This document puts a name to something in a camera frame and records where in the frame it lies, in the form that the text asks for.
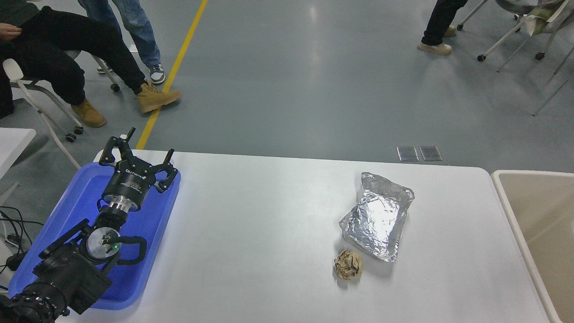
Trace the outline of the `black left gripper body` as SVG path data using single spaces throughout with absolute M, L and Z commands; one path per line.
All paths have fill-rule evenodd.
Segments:
M 102 193 L 103 200 L 111 204 L 113 198 L 121 196 L 131 201 L 129 211 L 140 210 L 150 186 L 155 183 L 155 175 L 150 172 L 151 167 L 152 164 L 141 159 L 117 162 L 114 173 Z

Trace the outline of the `person's hand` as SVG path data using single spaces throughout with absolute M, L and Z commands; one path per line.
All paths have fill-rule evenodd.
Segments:
M 18 26 L 0 23 L 0 40 L 13 41 L 22 34 L 22 29 Z

